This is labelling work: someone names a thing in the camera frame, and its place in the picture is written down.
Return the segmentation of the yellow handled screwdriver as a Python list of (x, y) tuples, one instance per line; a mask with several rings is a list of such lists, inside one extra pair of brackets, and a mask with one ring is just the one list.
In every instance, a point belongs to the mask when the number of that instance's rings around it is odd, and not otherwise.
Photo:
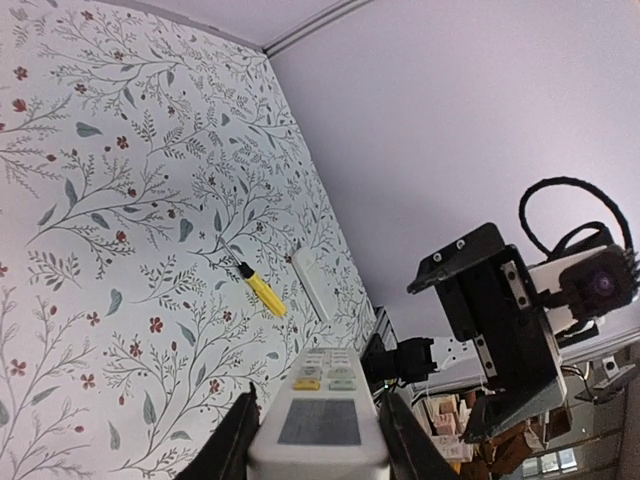
[(237, 257), (230, 246), (224, 241), (223, 238), (219, 239), (220, 244), (225, 251), (232, 257), (236, 263), (236, 267), (247, 283), (252, 289), (257, 298), (264, 304), (264, 306), (276, 317), (284, 317), (287, 313), (287, 308), (280, 297), (273, 291), (268, 283), (266, 283), (262, 277), (251, 268), (245, 261)]

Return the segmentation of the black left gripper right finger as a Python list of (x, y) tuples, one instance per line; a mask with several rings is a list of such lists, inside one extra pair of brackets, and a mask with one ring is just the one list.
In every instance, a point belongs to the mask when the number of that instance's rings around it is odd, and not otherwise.
[(396, 393), (383, 392), (378, 421), (395, 480), (457, 480), (411, 409)]

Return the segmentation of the white remote control with batteries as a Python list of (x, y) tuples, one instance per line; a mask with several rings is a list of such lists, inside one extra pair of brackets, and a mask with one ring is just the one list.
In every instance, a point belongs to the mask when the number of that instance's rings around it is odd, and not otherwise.
[(356, 350), (301, 351), (248, 449), (247, 477), (391, 477), (388, 449)]

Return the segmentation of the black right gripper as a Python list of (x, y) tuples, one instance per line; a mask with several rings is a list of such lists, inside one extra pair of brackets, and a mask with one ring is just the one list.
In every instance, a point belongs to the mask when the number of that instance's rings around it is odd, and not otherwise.
[(454, 337), (470, 341), (488, 393), (462, 435), (491, 439), (561, 406), (567, 387), (559, 347), (531, 275), (497, 226), (485, 223), (421, 260), (408, 293), (434, 288)]

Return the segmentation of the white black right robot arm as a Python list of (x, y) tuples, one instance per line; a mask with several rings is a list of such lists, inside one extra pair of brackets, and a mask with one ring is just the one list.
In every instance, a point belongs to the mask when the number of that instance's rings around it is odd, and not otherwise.
[(407, 291), (435, 289), (453, 335), (414, 337), (386, 349), (375, 335), (361, 356), (371, 383), (426, 381), (448, 359), (478, 359), (488, 393), (462, 435), (473, 444), (561, 406), (567, 387), (542, 297), (513, 245), (485, 223), (424, 258)]

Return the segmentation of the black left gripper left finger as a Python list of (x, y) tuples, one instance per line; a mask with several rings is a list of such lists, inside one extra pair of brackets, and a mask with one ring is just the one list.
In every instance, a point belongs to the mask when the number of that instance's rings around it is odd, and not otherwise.
[(176, 480), (247, 478), (248, 450), (259, 429), (259, 408), (253, 383), (234, 401), (223, 420)]

